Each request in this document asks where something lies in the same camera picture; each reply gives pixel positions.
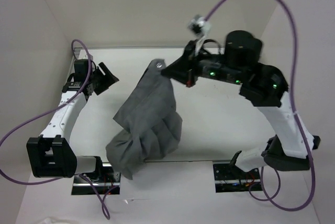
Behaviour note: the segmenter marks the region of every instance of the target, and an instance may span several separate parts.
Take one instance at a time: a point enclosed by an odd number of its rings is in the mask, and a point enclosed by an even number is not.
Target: crumpled gray fabric
[[[181,138],[173,86],[160,74],[165,67],[163,59],[152,60],[114,116],[123,130],[106,146],[107,159],[130,180],[146,160],[162,159],[176,150]]]

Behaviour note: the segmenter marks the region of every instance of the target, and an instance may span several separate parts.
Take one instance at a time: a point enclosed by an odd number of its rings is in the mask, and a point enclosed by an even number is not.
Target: purple cable
[[[73,51],[73,45],[74,45],[75,42],[80,43],[80,44],[82,45],[82,47],[84,48],[84,50],[86,51],[87,57],[88,57],[88,59],[89,59],[89,61],[88,61],[88,69],[89,69],[90,71],[87,73],[86,79],[85,79],[85,81],[84,81],[82,87],[79,89],[79,91],[78,91],[76,94],[74,94],[74,95],[68,100],[67,103],[71,102],[71,101],[74,100],[80,93],[82,93],[82,91],[83,91],[85,85],[88,83],[88,79],[90,78],[91,69],[92,69],[91,55],[89,54],[86,45],[85,45],[82,41],[80,41],[80,40],[78,40],[78,39],[74,39],[74,40],[72,41],[72,43],[71,43],[72,52],[74,52],[74,51]],[[58,106],[57,108],[55,108],[55,109],[53,109],[53,110],[50,110],[50,111],[47,111],[47,112],[42,113],[42,114],[40,114],[40,115],[37,115],[37,116],[35,116],[35,117],[33,117],[33,118],[31,118],[31,119],[29,119],[29,120],[23,122],[22,124],[18,125],[17,127],[14,127],[14,128],[13,128],[12,130],[10,130],[6,135],[4,135],[4,137],[0,140],[0,147],[1,147],[1,145],[5,142],[5,140],[6,140],[6,139],[7,139],[13,132],[17,131],[17,130],[20,129],[21,127],[23,127],[23,126],[25,126],[25,125],[27,125],[27,124],[29,124],[29,123],[31,123],[31,122],[33,122],[33,121],[35,121],[35,120],[41,118],[41,117],[44,117],[44,116],[46,116],[46,115],[48,115],[48,114],[50,114],[50,113],[53,113],[53,112],[55,112],[55,111],[57,111],[57,110],[63,108],[64,106],[68,105],[67,103],[66,103],[66,104],[62,104],[62,105]],[[26,185],[26,186],[41,185],[41,184],[45,184],[45,183],[52,182],[52,181],[56,181],[56,180],[59,180],[59,179],[60,179],[60,178],[53,178],[53,179],[51,179],[51,180],[46,180],[46,181],[41,181],[41,182],[22,182],[22,181],[18,181],[18,180],[15,180],[15,179],[9,177],[9,176],[8,176],[7,174],[5,174],[1,169],[0,169],[0,175],[1,175],[2,177],[4,177],[5,179],[7,179],[7,180],[13,182],[13,183],[16,183],[16,184],[19,184],[19,185]]]
[[[280,177],[280,175],[279,175],[279,172],[278,172],[276,169],[274,169],[274,171],[276,172],[276,175],[277,175],[277,178],[278,178],[278,188],[277,188],[277,191],[274,193],[274,195],[271,196],[271,199],[274,199],[274,198],[278,195],[279,191],[281,190],[281,184],[282,184],[282,181],[281,181],[281,177]],[[261,177],[263,177],[263,172],[264,172],[264,168],[262,167],[262,168],[261,168]],[[266,198],[266,199],[261,199],[261,198],[257,198],[256,196],[254,196],[254,195],[252,194],[251,189],[252,189],[255,185],[257,185],[257,184],[259,184],[259,182],[256,182],[256,183],[252,184],[251,186],[249,186],[249,194],[251,195],[251,197],[253,197],[254,199],[259,200],[259,201],[269,201],[268,198]]]
[[[105,199],[106,199],[107,195],[109,194],[109,192],[112,191],[114,188],[117,188],[118,186],[113,186],[113,187],[111,187],[111,188],[105,193],[104,198],[101,199],[100,194],[99,194],[99,192],[97,191],[97,189],[95,188],[95,186],[93,185],[93,183],[92,183],[86,176],[84,176],[84,174],[79,174],[79,177],[82,178],[83,180],[86,180],[86,181],[89,183],[89,185],[90,185],[91,188],[93,189],[94,193],[96,194],[96,196],[98,196],[98,199],[99,199],[100,202],[101,202],[101,207],[102,207],[102,211],[103,211],[104,216],[106,217],[107,220],[109,220],[109,219],[110,219],[110,214],[109,214],[108,208],[107,208],[107,206],[106,206],[106,204],[105,204]]]
[[[209,13],[208,15],[205,17],[205,20],[208,20],[213,14],[214,12],[225,2],[226,0],[221,0]],[[292,106],[292,111],[295,113],[297,112],[297,108],[295,105],[295,100],[294,100],[294,84],[295,84],[295,74],[296,74],[296,65],[297,65],[297,60],[298,60],[298,35],[297,35],[297,28],[294,22],[294,18],[293,15],[290,11],[290,9],[288,8],[288,6],[284,3],[283,0],[276,0],[281,7],[284,9],[284,11],[286,12],[286,15],[288,17],[289,20],[289,24],[292,30],[292,34],[293,34],[293,60],[292,60],[292,69],[291,69],[291,79],[290,79],[290,84],[291,87],[289,89],[289,98],[291,101],[291,106]],[[315,185],[316,185],[316,178],[315,178],[315,167],[314,167],[314,162],[313,162],[313,157],[312,157],[312,153],[311,150],[309,148],[308,142],[307,142],[307,137],[305,135],[305,132],[303,130],[303,126],[302,123],[300,122],[300,119],[298,117],[297,114],[294,114],[294,119],[297,123],[297,126],[300,130],[301,136],[303,138],[304,144],[306,146],[306,150],[307,150],[307,156],[309,159],[309,164],[310,164],[310,171],[311,171],[311,189],[310,189],[310,194],[308,199],[306,200],[305,203],[303,203],[301,206],[299,207],[295,207],[295,208],[286,208],[286,207],[282,207],[280,205],[278,205],[276,202],[274,202],[272,200],[272,198],[269,196],[269,194],[267,193],[267,191],[265,190],[264,184],[263,184],[263,173],[261,174],[261,186],[262,189],[264,191],[264,194],[267,198],[268,201],[270,201],[274,206],[278,207],[281,210],[284,211],[298,211],[301,209],[304,209],[305,207],[307,207],[313,197],[314,197],[314,193],[315,193]]]

